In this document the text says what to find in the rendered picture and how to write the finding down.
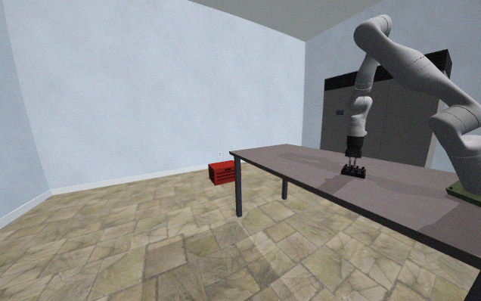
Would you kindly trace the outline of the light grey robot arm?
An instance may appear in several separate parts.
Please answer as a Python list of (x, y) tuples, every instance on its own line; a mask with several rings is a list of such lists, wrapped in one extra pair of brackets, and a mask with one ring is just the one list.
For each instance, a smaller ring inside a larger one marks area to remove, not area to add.
[(449, 108), (431, 116), (429, 126), (445, 149), (463, 189), (481, 196), (481, 136), (464, 135), (481, 127), (481, 105), (449, 80), (427, 57), (391, 41), (392, 20), (382, 14), (359, 24), (354, 41), (366, 52), (355, 78), (347, 108), (362, 110), (351, 116), (349, 127), (365, 127), (372, 105), (371, 91), (378, 63), (401, 87), (435, 96)]

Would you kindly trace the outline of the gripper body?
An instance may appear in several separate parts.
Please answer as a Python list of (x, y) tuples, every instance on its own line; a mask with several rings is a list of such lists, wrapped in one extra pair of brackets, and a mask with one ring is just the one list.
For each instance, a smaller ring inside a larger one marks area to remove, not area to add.
[(346, 143), (346, 157), (362, 158), (362, 146), (365, 135), (367, 135), (365, 127), (349, 127)]

